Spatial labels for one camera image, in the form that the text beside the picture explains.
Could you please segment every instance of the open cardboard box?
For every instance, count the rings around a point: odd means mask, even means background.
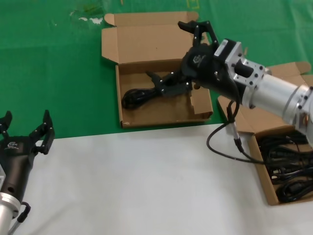
[[[213,114],[208,89],[190,94],[157,97],[135,110],[122,108],[125,92],[153,88],[146,71],[164,76],[179,68],[192,46],[193,35],[178,27],[178,21],[198,19],[197,12],[106,14],[106,23],[115,27],[102,30],[102,56],[116,65],[117,99],[121,126],[138,127],[206,121]]]
[[[313,75],[302,75],[311,70],[311,65],[308,62],[292,62],[269,67],[269,69],[272,71],[273,76],[282,78],[295,85],[306,84],[313,86]],[[230,100],[220,96],[218,101],[226,115],[226,107]],[[242,105],[236,116],[236,124],[239,132],[253,134],[248,141],[248,145],[251,156],[258,160],[263,160],[259,150],[258,140],[265,136],[286,134],[294,130],[293,126],[286,124],[279,116],[259,108],[249,109]],[[310,147],[307,145],[302,146],[302,148],[307,150]],[[264,165],[256,164],[256,169],[269,205],[285,205],[313,201],[313,194],[310,193],[298,201],[281,204],[275,192],[279,185],[273,185],[271,183],[268,171]]]

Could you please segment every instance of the coiled black cable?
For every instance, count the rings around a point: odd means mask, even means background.
[[[282,203],[294,202],[313,191],[313,180],[297,180],[286,183],[276,190]]]
[[[124,109],[136,109],[147,101],[161,95],[162,93],[156,88],[131,89],[124,94],[122,98],[122,107]]]

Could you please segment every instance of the green mat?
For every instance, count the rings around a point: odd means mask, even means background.
[[[0,116],[12,111],[10,134],[29,133],[45,109],[57,138],[129,131],[118,123],[114,64],[101,58],[107,26],[89,18],[182,10],[210,20],[219,40],[241,41],[253,61],[313,63],[313,0],[2,0]],[[211,94],[208,123],[220,123]]]

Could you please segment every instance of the electrical cord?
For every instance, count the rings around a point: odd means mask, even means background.
[[[156,88],[131,89],[124,94],[122,98],[122,107],[124,109],[136,109],[149,100],[161,95],[162,93]]]
[[[313,191],[313,180],[297,180],[286,183],[276,190],[282,203],[294,202]]]
[[[16,231],[16,229],[26,220],[26,218],[30,212],[31,207],[27,202],[22,202],[22,205],[25,206],[25,209],[19,215],[19,217],[17,218],[17,220],[15,221],[15,223],[13,224],[11,229],[9,230],[8,235],[12,235]]]
[[[219,154],[223,157],[226,157],[226,158],[229,158],[229,159],[232,159],[232,160],[236,160],[236,161],[240,161],[240,162],[244,162],[244,163],[253,163],[253,164],[262,164],[264,165],[265,162],[264,161],[259,161],[257,159],[254,159],[252,158],[251,156],[249,156],[245,151],[244,149],[242,148],[242,142],[240,140],[240,138],[238,139],[234,139],[235,141],[235,144],[238,148],[238,150],[245,156],[248,158],[247,159],[241,159],[241,158],[236,158],[236,157],[233,157],[233,156],[230,156],[228,154],[225,154],[225,153],[222,153],[222,152],[219,152],[217,150],[215,150],[214,148],[212,148],[212,146],[210,145],[210,141],[212,139],[212,137],[218,133],[220,130],[222,130],[223,128],[227,127],[229,124],[231,123],[234,123],[235,122],[235,118],[236,118],[236,115],[238,114],[238,111],[239,111],[239,107],[240,107],[240,95],[239,95],[239,91],[238,91],[238,88],[237,88],[237,85],[235,84],[234,80],[232,79],[229,79],[230,81],[230,85],[233,87],[233,91],[235,92],[235,96],[236,96],[236,107],[235,107],[235,110],[234,112],[232,112],[232,109],[231,109],[231,105],[234,103],[234,101],[231,101],[229,104],[228,104],[228,107],[227,107],[227,122],[222,124],[221,126],[219,126],[218,128],[216,128],[207,138],[206,140],[206,146],[214,153],[216,154]]]

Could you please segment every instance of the box lid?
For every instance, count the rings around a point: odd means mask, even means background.
[[[102,30],[102,56],[119,64],[182,59],[193,35],[178,21],[196,21],[197,12],[106,14],[115,27]]]
[[[291,62],[269,67],[272,75],[282,78],[285,81],[291,82],[297,86],[306,84],[313,86],[313,75],[302,75],[311,70],[311,65],[308,62]],[[219,96],[218,102],[226,115],[226,107],[229,99]],[[249,109],[240,106],[239,112],[236,116],[236,124],[239,132],[258,133],[261,131],[274,129],[282,126],[289,126],[281,117],[269,113],[265,110],[254,108]]]

